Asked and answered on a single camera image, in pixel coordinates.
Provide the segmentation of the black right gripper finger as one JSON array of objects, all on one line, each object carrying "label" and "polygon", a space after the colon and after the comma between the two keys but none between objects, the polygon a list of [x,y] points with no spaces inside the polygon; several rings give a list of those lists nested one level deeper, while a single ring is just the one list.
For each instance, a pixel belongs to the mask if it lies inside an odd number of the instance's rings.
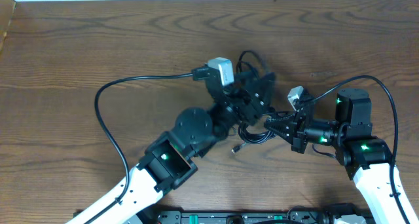
[{"label": "black right gripper finger", "polygon": [[295,114],[271,114],[264,122],[266,129],[292,129],[299,124]]},{"label": "black right gripper finger", "polygon": [[292,127],[267,127],[267,130],[284,139],[290,145],[293,145],[297,130]]}]

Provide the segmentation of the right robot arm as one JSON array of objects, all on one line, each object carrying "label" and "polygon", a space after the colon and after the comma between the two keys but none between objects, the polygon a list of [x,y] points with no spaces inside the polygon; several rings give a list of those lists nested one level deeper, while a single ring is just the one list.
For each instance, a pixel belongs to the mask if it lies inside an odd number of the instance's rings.
[{"label": "right robot arm", "polygon": [[372,134],[372,103],[365,90],[344,88],[337,94],[335,119],[314,118],[311,95],[298,86],[288,100],[292,112],[276,113],[264,127],[304,153],[309,143],[332,146],[335,158],[365,199],[376,223],[417,223],[399,171],[386,142]]}]

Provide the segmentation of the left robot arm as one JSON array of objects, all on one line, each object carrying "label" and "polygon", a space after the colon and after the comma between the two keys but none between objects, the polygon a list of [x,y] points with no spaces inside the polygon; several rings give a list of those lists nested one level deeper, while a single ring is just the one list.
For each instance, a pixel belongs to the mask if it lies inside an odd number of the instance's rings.
[{"label": "left robot arm", "polygon": [[146,148],[138,164],[125,169],[125,178],[71,223],[125,223],[157,203],[197,171],[192,158],[204,157],[227,139],[234,125],[254,125],[269,110],[276,81],[273,72],[261,77],[252,69],[222,85],[220,71],[208,65],[192,70],[189,77],[205,82],[214,104],[182,111],[173,128]]}]

